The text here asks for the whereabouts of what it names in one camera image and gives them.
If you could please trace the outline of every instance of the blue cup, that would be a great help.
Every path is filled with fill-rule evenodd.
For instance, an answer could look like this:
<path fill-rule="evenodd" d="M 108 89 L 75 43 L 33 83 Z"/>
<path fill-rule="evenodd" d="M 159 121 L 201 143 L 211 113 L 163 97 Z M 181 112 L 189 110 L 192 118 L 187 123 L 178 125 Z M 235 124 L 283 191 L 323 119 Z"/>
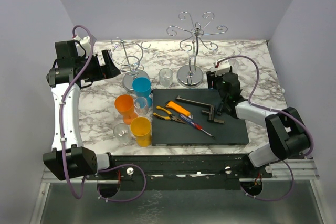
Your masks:
<path fill-rule="evenodd" d="M 152 91 L 151 81 L 145 77 L 139 77 L 133 81 L 132 86 L 135 95 L 137 97 L 145 97 L 148 107 L 151 107 L 153 105 L 153 100 L 149 97 Z"/>

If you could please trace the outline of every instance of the bolt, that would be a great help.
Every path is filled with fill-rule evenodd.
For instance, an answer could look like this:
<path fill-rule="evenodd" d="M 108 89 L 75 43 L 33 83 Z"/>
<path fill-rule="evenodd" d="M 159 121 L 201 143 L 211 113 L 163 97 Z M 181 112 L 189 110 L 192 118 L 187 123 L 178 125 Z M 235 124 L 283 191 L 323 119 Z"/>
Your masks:
<path fill-rule="evenodd" d="M 129 167 L 127 170 L 126 170 L 126 173 L 128 175 L 132 175 L 134 173 L 134 169 L 132 167 Z"/>
<path fill-rule="evenodd" d="M 229 166 L 226 166 L 224 171 L 225 171 L 226 174 L 231 174 L 231 172 L 232 172 L 231 167 L 229 167 Z"/>
<path fill-rule="evenodd" d="M 270 167 L 269 165 L 265 167 L 265 171 L 267 173 L 271 173 L 272 172 L 272 167 Z"/>

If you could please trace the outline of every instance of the clear glass cup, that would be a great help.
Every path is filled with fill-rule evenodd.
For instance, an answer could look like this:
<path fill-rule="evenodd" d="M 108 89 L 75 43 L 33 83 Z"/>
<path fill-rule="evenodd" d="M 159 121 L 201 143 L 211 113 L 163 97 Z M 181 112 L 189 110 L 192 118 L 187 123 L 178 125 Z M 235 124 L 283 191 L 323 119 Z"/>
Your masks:
<path fill-rule="evenodd" d="M 169 87 L 173 83 L 173 71 L 170 68 L 163 68 L 159 72 L 161 86 Z"/>
<path fill-rule="evenodd" d="M 138 97 L 134 101 L 134 107 L 138 115 L 147 115 L 148 113 L 148 102 L 145 97 Z"/>
<path fill-rule="evenodd" d="M 132 139 L 130 127 L 124 123 L 117 124 L 113 129 L 113 133 L 122 144 L 128 143 Z"/>

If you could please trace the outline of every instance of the pliers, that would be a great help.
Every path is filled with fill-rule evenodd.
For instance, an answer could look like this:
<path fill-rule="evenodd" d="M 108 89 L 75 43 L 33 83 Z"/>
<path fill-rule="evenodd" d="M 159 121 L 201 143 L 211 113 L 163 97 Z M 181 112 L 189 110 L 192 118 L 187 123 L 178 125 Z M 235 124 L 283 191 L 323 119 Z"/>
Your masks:
<path fill-rule="evenodd" d="M 166 112 L 168 114 L 168 116 L 162 116 L 162 115 L 159 115 L 157 113 L 153 113 L 153 116 L 155 116 L 156 118 L 161 119 L 161 120 L 170 120 L 170 121 L 175 121 L 177 123 L 184 123 L 184 124 L 186 124 L 184 121 L 182 121 L 181 119 L 177 118 L 176 115 L 172 114 L 169 110 L 166 110 L 165 108 L 160 107 L 160 106 L 156 106 L 156 108 L 158 110 L 163 110 L 164 112 Z"/>

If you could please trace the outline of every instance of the black cutting board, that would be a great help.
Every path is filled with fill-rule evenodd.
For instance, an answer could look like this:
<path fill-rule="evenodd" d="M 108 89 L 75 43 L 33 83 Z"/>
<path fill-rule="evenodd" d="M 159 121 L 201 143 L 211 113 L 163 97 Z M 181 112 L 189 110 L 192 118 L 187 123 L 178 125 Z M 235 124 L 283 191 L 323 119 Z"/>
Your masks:
<path fill-rule="evenodd" d="M 246 145 L 249 143 L 245 120 L 235 119 L 222 113 L 215 118 L 225 121 L 225 124 L 211 123 L 207 121 L 208 116 L 202 114 L 198 106 L 175 101 L 176 96 L 182 98 L 213 104 L 217 107 L 221 98 L 217 90 L 212 89 L 154 89 L 153 90 L 153 112 L 165 115 L 156 106 L 164 107 L 167 101 L 174 101 L 178 105 L 190 111 L 194 122 L 198 123 L 204 130 L 215 136 L 212 139 L 204 132 L 193 128 L 190 125 L 177 123 L 175 121 L 160 120 L 153 116 L 152 145 Z"/>

